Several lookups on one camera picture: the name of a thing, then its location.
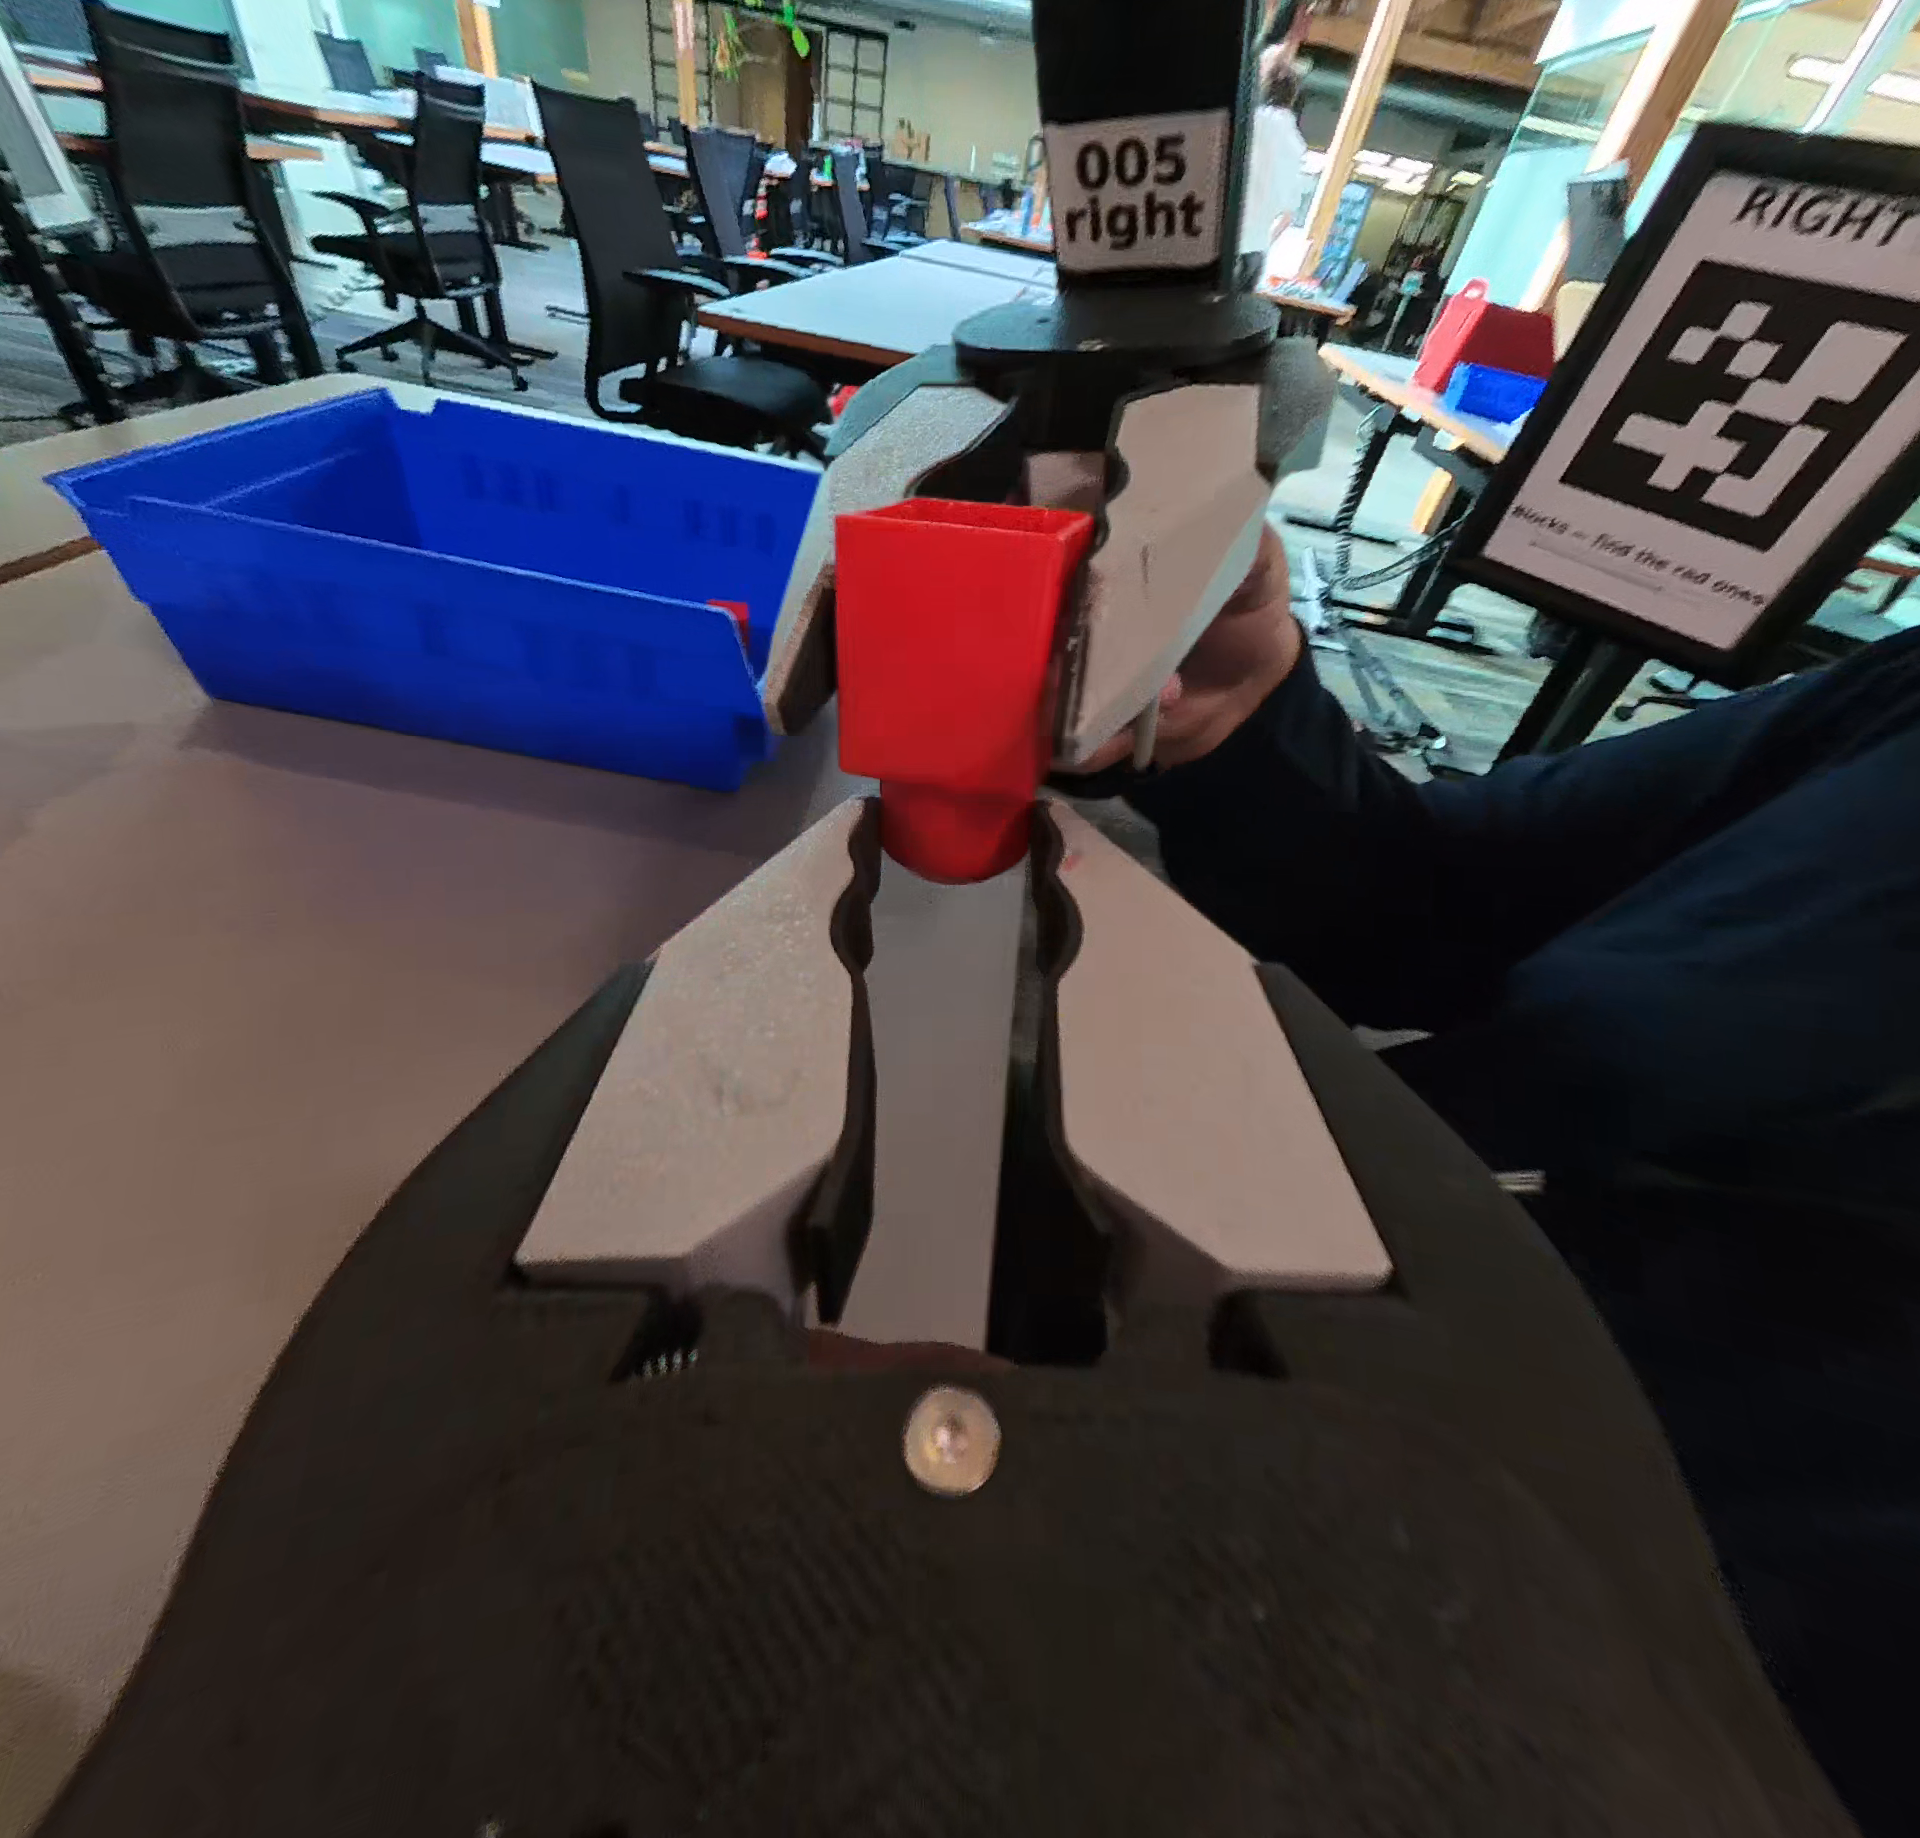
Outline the black white marker sign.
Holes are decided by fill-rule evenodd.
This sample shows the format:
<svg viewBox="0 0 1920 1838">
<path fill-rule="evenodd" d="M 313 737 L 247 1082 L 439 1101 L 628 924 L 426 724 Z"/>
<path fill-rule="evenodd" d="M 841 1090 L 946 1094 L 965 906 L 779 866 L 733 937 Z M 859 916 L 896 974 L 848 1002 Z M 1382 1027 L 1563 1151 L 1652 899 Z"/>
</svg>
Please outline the black white marker sign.
<svg viewBox="0 0 1920 1838">
<path fill-rule="evenodd" d="M 1644 666 L 1740 692 L 1917 506 L 1917 148 L 1709 123 L 1486 477 L 1449 570 L 1572 638 L 1501 765 Z"/>
</svg>

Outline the white table with wooden edge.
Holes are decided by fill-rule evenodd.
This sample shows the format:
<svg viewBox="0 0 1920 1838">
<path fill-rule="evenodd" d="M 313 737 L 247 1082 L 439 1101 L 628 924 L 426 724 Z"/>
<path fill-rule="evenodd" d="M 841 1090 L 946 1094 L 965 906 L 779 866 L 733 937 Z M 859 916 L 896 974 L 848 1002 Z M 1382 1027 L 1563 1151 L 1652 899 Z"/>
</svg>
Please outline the white table with wooden edge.
<svg viewBox="0 0 1920 1838">
<path fill-rule="evenodd" d="M 790 284 L 707 302 L 700 327 L 845 384 L 953 339 L 954 325 L 999 304 L 1052 304 L 1056 260 L 1036 251 L 925 240 L 900 257 L 804 275 Z"/>
</svg>

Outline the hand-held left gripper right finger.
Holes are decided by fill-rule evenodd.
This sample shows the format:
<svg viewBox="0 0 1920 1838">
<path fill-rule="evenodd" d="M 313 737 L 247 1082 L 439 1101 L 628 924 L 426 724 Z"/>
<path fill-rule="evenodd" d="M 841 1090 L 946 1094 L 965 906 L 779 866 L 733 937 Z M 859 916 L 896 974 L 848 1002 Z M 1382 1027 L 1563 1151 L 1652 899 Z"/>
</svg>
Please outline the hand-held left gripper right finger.
<svg viewBox="0 0 1920 1838">
<path fill-rule="evenodd" d="M 1098 1317 L 1377 1297 L 1386 1242 L 1251 953 L 1058 800 L 1028 891 L 1036 1109 Z"/>
</svg>

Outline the blue plastic bin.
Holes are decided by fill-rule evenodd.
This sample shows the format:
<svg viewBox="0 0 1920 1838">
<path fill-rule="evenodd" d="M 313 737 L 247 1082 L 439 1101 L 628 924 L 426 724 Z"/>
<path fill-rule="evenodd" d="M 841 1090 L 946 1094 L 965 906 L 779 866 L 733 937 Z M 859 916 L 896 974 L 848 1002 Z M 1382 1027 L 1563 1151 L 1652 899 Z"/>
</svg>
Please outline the blue plastic bin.
<svg viewBox="0 0 1920 1838">
<path fill-rule="evenodd" d="M 696 792 L 773 752 L 757 686 L 817 485 L 396 393 L 50 476 L 210 701 Z M 751 605 L 755 655 L 707 599 Z"/>
</svg>

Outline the black office chair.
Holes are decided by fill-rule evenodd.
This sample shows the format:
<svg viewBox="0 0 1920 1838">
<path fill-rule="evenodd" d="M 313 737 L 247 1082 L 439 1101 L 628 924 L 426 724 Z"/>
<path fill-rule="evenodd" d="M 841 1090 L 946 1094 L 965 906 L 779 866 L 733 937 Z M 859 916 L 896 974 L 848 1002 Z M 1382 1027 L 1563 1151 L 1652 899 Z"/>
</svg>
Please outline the black office chair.
<svg viewBox="0 0 1920 1838">
<path fill-rule="evenodd" d="M 792 284 L 841 268 L 832 252 L 804 246 L 755 251 L 751 211 L 761 185 L 761 148 L 745 130 L 683 128 L 686 177 L 707 218 L 703 260 L 730 294 Z"/>
<path fill-rule="evenodd" d="M 404 165 L 404 201 L 326 190 L 322 201 L 356 218 L 356 232 L 321 232 L 313 252 L 372 275 L 387 308 L 406 308 L 381 331 L 334 347 L 334 368 L 356 362 L 397 362 L 417 352 L 417 380 L 433 384 L 442 356 L 497 368 L 513 393 L 529 393 L 524 368 L 546 352 L 522 347 L 504 331 L 500 268 L 480 214 L 484 170 L 484 90 L 442 72 L 413 77 L 413 118 Z"/>
<path fill-rule="evenodd" d="M 700 304 L 730 289 L 683 264 L 637 106 L 534 94 L 583 277 L 588 413 L 730 452 L 820 456 L 829 398 L 801 368 L 691 352 Z"/>
<path fill-rule="evenodd" d="M 105 114 L 105 251 L 63 264 L 65 284 L 129 347 L 173 364 L 111 387 L 117 404 L 197 404 L 241 384 L 201 347 L 244 347 L 252 384 L 321 375 L 267 177 L 252 165 L 234 41 L 84 0 Z"/>
</svg>

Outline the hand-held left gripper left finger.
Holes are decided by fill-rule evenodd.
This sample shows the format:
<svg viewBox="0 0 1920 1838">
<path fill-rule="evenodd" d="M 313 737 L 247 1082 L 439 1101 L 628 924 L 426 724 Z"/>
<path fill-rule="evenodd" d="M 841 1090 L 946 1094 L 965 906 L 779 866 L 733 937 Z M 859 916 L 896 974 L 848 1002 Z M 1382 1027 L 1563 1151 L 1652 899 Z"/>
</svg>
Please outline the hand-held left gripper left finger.
<svg viewBox="0 0 1920 1838">
<path fill-rule="evenodd" d="M 875 804 L 667 937 L 517 1246 L 541 1286 L 733 1290 L 841 1321 L 871 1230 Z"/>
</svg>

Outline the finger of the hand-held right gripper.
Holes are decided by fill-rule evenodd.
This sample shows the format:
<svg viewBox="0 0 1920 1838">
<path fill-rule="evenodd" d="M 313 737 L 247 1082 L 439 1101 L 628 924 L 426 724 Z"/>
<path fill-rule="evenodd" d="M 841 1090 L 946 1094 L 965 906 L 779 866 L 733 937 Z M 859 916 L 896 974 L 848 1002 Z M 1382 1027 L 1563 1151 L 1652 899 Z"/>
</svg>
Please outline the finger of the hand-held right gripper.
<svg viewBox="0 0 1920 1838">
<path fill-rule="evenodd" d="M 1056 761 L 1078 770 L 1150 715 L 1251 570 L 1270 476 L 1258 384 L 1125 398 L 1098 452 L 1046 456 L 1046 506 L 1094 522 L 1061 612 Z"/>
<path fill-rule="evenodd" d="M 896 364 L 859 384 L 829 433 L 829 464 L 801 528 L 761 669 L 761 715 L 792 740 L 829 705 L 832 531 L 841 514 L 917 496 L 966 496 L 975 477 L 1010 484 L 1014 398 L 973 384 L 958 364 Z"/>
</svg>

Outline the person's right hand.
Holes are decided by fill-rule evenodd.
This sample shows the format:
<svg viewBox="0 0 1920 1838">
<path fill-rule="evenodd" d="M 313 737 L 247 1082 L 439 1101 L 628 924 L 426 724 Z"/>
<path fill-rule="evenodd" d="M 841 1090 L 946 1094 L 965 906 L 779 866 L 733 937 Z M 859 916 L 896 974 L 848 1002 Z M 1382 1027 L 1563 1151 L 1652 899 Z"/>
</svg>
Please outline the person's right hand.
<svg viewBox="0 0 1920 1838">
<path fill-rule="evenodd" d="M 1247 576 L 1165 682 L 1141 769 L 1175 770 L 1211 757 L 1283 686 L 1303 649 L 1283 538 L 1265 522 Z"/>
</svg>

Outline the person's right leg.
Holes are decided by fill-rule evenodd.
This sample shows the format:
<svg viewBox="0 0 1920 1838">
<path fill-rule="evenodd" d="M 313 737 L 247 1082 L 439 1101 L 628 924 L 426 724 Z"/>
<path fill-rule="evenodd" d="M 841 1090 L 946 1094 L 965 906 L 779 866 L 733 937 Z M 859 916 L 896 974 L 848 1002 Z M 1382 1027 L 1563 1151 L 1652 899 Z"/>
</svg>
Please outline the person's right leg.
<svg viewBox="0 0 1920 1838">
<path fill-rule="evenodd" d="M 1426 1039 L 1377 1055 L 1495 1176 L 1639 1375 L 1721 1587 L 1860 1833 L 1917 1833 L 1917 1153 L 1897 1181 L 1572 1180 L 1449 1110 Z"/>
</svg>

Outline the grey framed panel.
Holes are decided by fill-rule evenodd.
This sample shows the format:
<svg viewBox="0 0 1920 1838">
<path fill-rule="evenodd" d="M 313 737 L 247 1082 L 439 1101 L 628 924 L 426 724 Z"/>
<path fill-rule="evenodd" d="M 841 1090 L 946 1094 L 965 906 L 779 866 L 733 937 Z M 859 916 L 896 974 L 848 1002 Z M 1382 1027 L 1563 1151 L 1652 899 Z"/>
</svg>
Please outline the grey framed panel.
<svg viewBox="0 0 1920 1838">
<path fill-rule="evenodd" d="M 46 123 L 39 94 L 3 31 L 3 170 L 13 173 L 25 218 L 42 236 L 102 236 L 100 206 Z"/>
</svg>

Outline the hanging green plant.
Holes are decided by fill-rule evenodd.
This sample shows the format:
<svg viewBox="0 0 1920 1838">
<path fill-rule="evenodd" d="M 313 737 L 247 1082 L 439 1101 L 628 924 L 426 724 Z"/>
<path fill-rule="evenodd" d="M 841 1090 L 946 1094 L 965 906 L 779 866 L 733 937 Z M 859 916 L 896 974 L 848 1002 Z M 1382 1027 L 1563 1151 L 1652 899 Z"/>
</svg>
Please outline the hanging green plant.
<svg viewBox="0 0 1920 1838">
<path fill-rule="evenodd" d="M 737 81 L 741 64 L 751 58 L 741 22 L 770 24 L 790 58 L 801 68 L 804 82 L 812 82 L 812 36 L 804 31 L 792 0 L 721 0 L 707 43 L 716 81 Z"/>
</svg>

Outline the person's right forearm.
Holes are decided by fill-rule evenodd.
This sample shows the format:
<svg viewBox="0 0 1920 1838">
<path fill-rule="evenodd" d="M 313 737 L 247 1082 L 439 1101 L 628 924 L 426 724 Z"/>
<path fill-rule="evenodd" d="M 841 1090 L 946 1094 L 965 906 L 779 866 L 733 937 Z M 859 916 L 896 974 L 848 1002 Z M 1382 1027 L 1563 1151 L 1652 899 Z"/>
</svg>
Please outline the person's right forearm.
<svg viewBox="0 0 1920 1838">
<path fill-rule="evenodd" d="M 1581 1061 L 1917 1048 L 1917 630 L 1428 783 L 1303 666 L 1129 800 L 1174 885 L 1359 1027 Z"/>
</svg>

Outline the red one-stud plastic brick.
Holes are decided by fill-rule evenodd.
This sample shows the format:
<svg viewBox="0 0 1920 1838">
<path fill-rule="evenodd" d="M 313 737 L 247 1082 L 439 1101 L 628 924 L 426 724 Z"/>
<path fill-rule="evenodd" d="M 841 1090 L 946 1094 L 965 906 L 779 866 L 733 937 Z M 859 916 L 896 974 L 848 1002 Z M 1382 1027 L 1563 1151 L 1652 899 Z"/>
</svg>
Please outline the red one-stud plastic brick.
<svg viewBox="0 0 1920 1838">
<path fill-rule="evenodd" d="M 1052 765 L 1082 512 L 903 500 L 832 522 L 837 765 L 886 858 L 934 885 L 1024 861 Z"/>
</svg>

